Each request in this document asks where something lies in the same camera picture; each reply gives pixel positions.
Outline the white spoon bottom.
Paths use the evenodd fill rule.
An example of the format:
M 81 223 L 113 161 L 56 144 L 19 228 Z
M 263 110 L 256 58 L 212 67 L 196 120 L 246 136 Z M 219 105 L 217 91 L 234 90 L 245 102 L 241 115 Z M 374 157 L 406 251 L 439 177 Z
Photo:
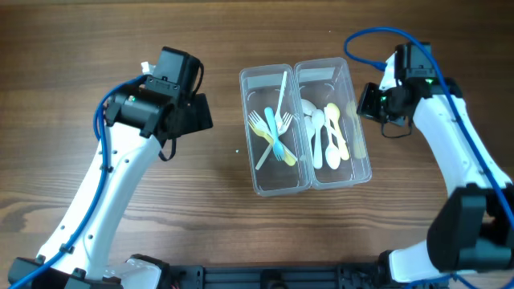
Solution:
M 333 143 L 332 140 L 332 127 L 330 125 L 329 118 L 325 117 L 324 126 L 327 131 L 327 137 L 328 137 L 328 146 L 325 149 L 325 159 L 327 161 L 328 166 L 335 170 L 338 169 L 341 163 L 341 158 L 339 154 L 339 150 L 337 146 Z

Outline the white spoon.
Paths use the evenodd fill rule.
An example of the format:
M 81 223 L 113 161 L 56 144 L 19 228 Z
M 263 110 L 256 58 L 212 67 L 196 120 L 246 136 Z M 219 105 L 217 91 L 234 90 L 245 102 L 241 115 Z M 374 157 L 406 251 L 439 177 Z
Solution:
M 311 155 L 313 155 L 314 147 L 312 144 L 312 138 L 315 136 L 314 124 L 313 124 L 312 118 L 310 116 L 305 116 L 304 122 L 305 122 L 306 132 L 307 132 L 307 136 L 308 136 L 308 144 L 309 144 L 309 147 L 311 150 Z
M 322 146 L 321 146 L 321 129 L 324 126 L 324 113 L 322 110 L 317 109 L 312 114 L 312 124 L 315 129 L 315 144 L 313 152 L 313 167 L 321 169 L 323 165 L 322 160 Z
M 339 154 L 339 150 L 337 146 L 333 143 L 332 140 L 332 127 L 330 125 L 329 118 L 325 117 L 324 126 L 327 131 L 327 137 L 328 137 L 328 146 L 325 149 L 325 159 L 327 161 L 328 166 L 335 170 L 338 169 L 341 163 L 341 158 Z

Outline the white spoon horizontal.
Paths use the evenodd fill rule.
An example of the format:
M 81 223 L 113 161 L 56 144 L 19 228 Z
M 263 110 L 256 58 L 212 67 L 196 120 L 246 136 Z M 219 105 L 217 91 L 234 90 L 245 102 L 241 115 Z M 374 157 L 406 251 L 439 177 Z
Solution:
M 306 99 L 301 100 L 301 105 L 303 114 L 305 114 L 306 116 L 312 116 L 314 111 L 317 110 L 317 107 L 311 101 Z

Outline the white fork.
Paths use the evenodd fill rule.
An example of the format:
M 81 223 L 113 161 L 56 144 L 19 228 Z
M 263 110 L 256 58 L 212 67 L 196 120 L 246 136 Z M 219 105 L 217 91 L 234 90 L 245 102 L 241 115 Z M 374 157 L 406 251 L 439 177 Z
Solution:
M 281 128 L 284 123 L 283 118 L 280 114 L 280 111 L 281 111 L 281 106 L 283 103 L 283 98 L 284 98 L 284 93 L 285 93 L 285 88 L 286 88 L 286 83 L 287 83 L 287 77 L 288 77 L 288 72 L 284 71 L 281 85 L 280 85 L 280 90 L 279 90 L 279 100 L 278 100 L 278 104 L 277 104 L 277 108 L 276 108 L 276 112 L 275 112 L 275 122 L 276 122 L 277 128 Z
M 290 126 L 291 122 L 292 122 L 292 115 L 291 115 L 289 112 L 286 112 L 286 113 L 284 114 L 284 123 L 283 123 L 283 126 L 282 126 L 281 128 L 279 128 L 279 129 L 278 129 L 278 132 L 279 132 L 279 135 L 280 135 L 280 136 L 281 136 L 282 134 L 284 134 L 284 133 L 288 130 L 288 128 L 289 128 L 289 126 Z

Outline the white fork angled top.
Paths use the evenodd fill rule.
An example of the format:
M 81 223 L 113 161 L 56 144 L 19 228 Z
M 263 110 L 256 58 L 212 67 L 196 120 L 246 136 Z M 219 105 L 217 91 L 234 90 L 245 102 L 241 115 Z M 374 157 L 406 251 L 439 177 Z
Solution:
M 289 112 L 286 112 L 284 114 L 284 122 L 282 126 L 278 129 L 279 135 L 283 135 L 289 128 L 289 125 L 292 122 L 292 114 Z M 271 136 L 271 132 L 269 130 L 269 127 L 267 123 L 262 119 L 262 117 L 255 111 L 253 111 L 249 115 L 249 125 L 251 129 L 254 131 L 254 133 L 258 136 L 263 137 L 266 139 L 269 143 L 267 150 L 263 154 L 263 158 L 266 158 L 271 149 L 273 148 L 273 138 Z M 283 145 L 284 149 L 284 158 L 283 161 L 285 161 L 289 166 L 293 166 L 297 162 L 296 156 L 285 146 Z

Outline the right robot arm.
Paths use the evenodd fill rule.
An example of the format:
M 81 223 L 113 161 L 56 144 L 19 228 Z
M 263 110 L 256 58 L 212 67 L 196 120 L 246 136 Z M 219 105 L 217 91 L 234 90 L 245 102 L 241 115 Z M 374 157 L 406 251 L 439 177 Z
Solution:
M 438 79 L 430 55 L 429 43 L 396 46 L 381 82 L 365 85 L 357 107 L 358 115 L 381 126 L 417 128 L 447 187 L 447 201 L 426 240 L 380 254 L 379 286 L 513 267 L 513 228 L 499 200 L 513 205 L 513 183 L 473 128 L 459 86 Z

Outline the yellow plastic spoon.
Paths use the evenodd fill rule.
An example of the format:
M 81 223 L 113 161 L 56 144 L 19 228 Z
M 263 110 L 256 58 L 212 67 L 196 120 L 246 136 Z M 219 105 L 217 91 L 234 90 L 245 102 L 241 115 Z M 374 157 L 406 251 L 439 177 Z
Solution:
M 341 112 L 339 108 L 334 103 L 328 103 L 324 108 L 325 116 L 329 118 L 330 125 L 334 132 L 334 135 L 337 138 L 337 147 L 343 161 L 347 161 L 349 159 L 349 149 L 346 144 L 346 140 L 343 137 L 341 128 L 339 126 L 339 119 L 341 116 Z

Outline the white spoon top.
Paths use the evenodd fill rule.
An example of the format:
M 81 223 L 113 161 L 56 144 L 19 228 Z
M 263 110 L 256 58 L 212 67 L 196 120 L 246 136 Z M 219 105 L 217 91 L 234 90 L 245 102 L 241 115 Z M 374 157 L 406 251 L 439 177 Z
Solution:
M 308 144 L 309 144 L 309 147 L 311 150 L 311 155 L 313 155 L 314 147 L 312 144 L 312 138 L 315 136 L 314 124 L 313 124 L 312 118 L 310 116 L 305 116 L 304 122 L 305 122 L 306 132 L 307 132 L 307 136 L 308 136 Z

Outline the yellow plastic fork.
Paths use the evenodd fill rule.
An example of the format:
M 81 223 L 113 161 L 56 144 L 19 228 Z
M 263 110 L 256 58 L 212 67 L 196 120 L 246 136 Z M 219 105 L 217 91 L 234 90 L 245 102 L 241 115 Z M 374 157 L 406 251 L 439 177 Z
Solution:
M 254 122 L 253 120 L 251 120 L 249 125 L 256 135 L 261 136 L 269 143 L 263 155 L 260 157 L 257 165 L 255 166 L 255 169 L 259 170 L 265 162 L 265 160 L 267 159 L 267 156 L 269 155 L 270 151 L 272 150 L 274 141 L 268 126 L 265 124 L 263 120 L 259 120 L 258 122 Z M 285 145 L 283 145 L 283 148 L 285 153 L 283 161 L 289 166 L 295 165 L 297 162 L 296 156 Z

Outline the light blue plastic fork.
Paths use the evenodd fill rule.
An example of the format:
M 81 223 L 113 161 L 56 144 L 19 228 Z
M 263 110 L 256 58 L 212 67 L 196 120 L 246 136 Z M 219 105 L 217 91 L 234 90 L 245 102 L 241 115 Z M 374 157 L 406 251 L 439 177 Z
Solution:
M 273 109 L 271 107 L 266 107 L 264 109 L 264 114 L 267 120 L 267 124 L 269 127 L 269 130 L 271 132 L 274 144 L 273 144 L 273 152 L 275 155 L 275 158 L 278 161 L 282 161 L 285 157 L 284 148 L 282 146 L 282 143 L 279 140 L 279 133 L 278 128 L 275 122 L 275 115 L 273 112 Z

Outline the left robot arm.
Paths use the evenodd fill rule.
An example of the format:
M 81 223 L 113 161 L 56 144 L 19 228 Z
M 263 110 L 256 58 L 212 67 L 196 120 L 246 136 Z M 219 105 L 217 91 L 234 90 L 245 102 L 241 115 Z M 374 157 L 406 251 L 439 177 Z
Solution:
M 170 265 L 135 254 L 108 264 L 112 240 L 128 203 L 166 143 L 212 127 L 200 92 L 205 68 L 171 47 L 156 64 L 109 91 L 93 116 L 98 141 L 92 163 L 59 226 L 34 258 L 16 258 L 13 288 L 175 288 Z

